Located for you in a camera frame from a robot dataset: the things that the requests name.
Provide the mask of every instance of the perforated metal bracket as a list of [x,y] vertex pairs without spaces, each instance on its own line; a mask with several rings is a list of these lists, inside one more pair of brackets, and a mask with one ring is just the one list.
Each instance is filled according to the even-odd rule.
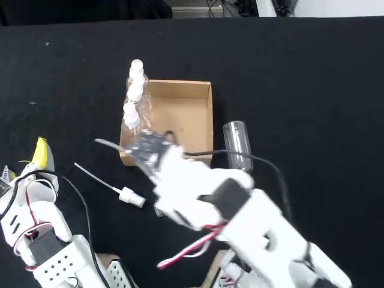
[[137,288],[131,275],[126,275],[118,260],[111,261],[108,267],[108,274],[112,277],[114,288]]

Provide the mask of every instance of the black fabric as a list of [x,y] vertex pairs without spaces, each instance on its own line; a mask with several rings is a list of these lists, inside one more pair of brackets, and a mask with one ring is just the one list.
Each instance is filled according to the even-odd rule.
[[[57,171],[88,202],[97,252],[119,255],[140,287],[201,284],[220,245],[157,270],[159,261],[201,234],[156,218],[150,181],[137,169],[125,169],[114,150],[93,139],[118,141],[134,58],[144,61],[153,79],[211,81],[215,148],[224,148],[224,123],[245,121],[252,152],[286,174],[298,230],[355,287],[378,287],[384,243],[383,28],[381,17],[1,28],[0,160],[17,166],[31,159],[37,137],[46,137]],[[73,168],[73,161],[116,187],[134,189],[148,204],[138,209],[120,202]],[[213,166],[227,167],[226,156],[215,156]],[[252,176],[281,205],[273,172],[255,163]],[[57,203],[73,232],[85,234],[83,206],[66,184]],[[2,287],[38,287],[4,240],[0,259],[6,259]]]
[[164,0],[2,0],[0,26],[172,18]]

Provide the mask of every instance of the red wire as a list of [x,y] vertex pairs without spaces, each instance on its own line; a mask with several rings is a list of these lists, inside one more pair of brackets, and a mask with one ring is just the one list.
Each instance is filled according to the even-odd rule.
[[36,270],[37,268],[38,268],[38,267],[28,267],[28,266],[25,267],[25,269],[26,269],[27,271],[29,271],[29,272],[32,272],[32,271]]
[[18,237],[18,239],[15,241],[15,243],[14,243],[14,245],[13,245],[13,253],[14,253],[15,255],[18,255],[18,254],[16,253],[17,245],[19,244],[21,238],[22,238],[25,234],[27,234],[27,233],[28,233],[29,231],[31,231],[31,230],[35,230],[35,229],[37,229],[37,228],[40,228],[40,227],[43,227],[43,226],[46,226],[46,225],[52,225],[52,224],[51,224],[50,222],[41,222],[41,223],[39,223],[39,224],[36,224],[36,225],[34,225],[34,226],[32,226],[32,227],[26,229],[26,230],[25,230],[25,231]]
[[205,229],[215,229],[215,228],[219,228],[220,227],[220,224],[219,225],[205,225],[204,228]]
[[210,234],[209,237],[207,237],[207,238],[203,237],[203,238],[204,238],[203,241],[200,241],[200,242],[194,244],[193,246],[191,246],[189,249],[183,251],[178,257],[176,257],[176,258],[174,258],[174,259],[171,258],[171,260],[169,260],[169,261],[164,260],[164,261],[162,261],[162,262],[165,262],[165,263],[163,263],[163,264],[161,264],[161,262],[160,262],[160,264],[157,265],[157,268],[158,268],[158,269],[164,269],[164,268],[168,267],[169,265],[172,265],[173,263],[177,262],[178,260],[180,260],[181,258],[183,258],[185,255],[189,254],[191,251],[193,251],[193,250],[199,248],[200,246],[204,245],[204,243],[206,243],[207,241],[210,241],[210,240],[212,240],[213,238],[215,238],[215,237],[222,231],[223,227],[224,227],[224,225],[222,224],[222,225],[219,226],[217,229],[215,229],[215,230]]
[[25,189],[25,197],[26,197],[26,204],[28,205],[29,211],[31,212],[32,219],[34,220],[35,225],[37,225],[38,221],[36,219],[35,213],[33,212],[32,208],[31,208],[31,200],[29,198],[27,189]]

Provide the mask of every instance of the white robotic arm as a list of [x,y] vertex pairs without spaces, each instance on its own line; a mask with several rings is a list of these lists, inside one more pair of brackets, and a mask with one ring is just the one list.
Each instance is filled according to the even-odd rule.
[[43,288],[134,287],[119,261],[106,269],[85,237],[72,235],[55,205],[59,185],[54,169],[52,153],[42,138],[20,176],[5,169],[0,178],[0,219],[7,244]]
[[225,223],[214,236],[228,242],[266,287],[309,288],[324,280],[351,288],[348,276],[291,226],[264,191],[253,188],[250,175],[185,159],[181,146],[151,131],[125,152],[155,183],[159,214],[193,230]]

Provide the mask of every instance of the yellow object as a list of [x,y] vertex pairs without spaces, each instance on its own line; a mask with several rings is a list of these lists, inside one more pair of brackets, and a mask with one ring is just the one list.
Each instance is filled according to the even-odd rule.
[[48,159],[48,143],[47,140],[39,137],[36,143],[36,150],[32,162],[41,169],[45,169]]

